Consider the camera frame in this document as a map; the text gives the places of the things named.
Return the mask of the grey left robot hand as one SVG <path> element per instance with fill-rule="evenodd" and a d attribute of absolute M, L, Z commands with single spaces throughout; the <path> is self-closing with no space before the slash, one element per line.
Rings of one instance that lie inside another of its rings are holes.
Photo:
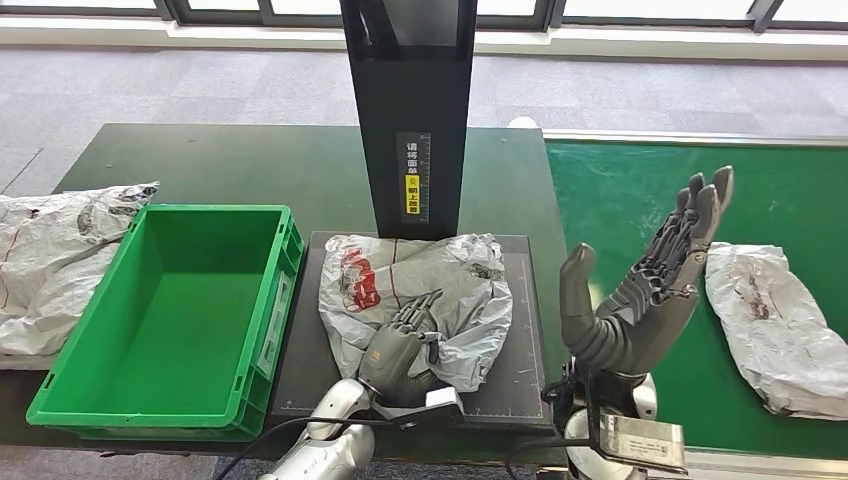
<path fill-rule="evenodd" d="M 440 333 L 425 324 L 431 308 L 443 295 L 436 289 L 406 304 L 377 331 L 364 353 L 357 379 L 385 407 L 421 406 L 439 379 L 431 367 L 439 361 Z"/>

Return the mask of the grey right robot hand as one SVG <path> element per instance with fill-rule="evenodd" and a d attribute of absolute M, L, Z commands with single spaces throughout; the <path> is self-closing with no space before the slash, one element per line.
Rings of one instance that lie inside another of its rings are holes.
<path fill-rule="evenodd" d="M 590 371 L 638 376 L 668 354 L 698 303 L 696 287 L 734 190 L 734 169 L 694 174 L 643 254 L 598 306 L 589 279 L 595 250 L 579 243 L 560 269 L 562 340 Z"/>

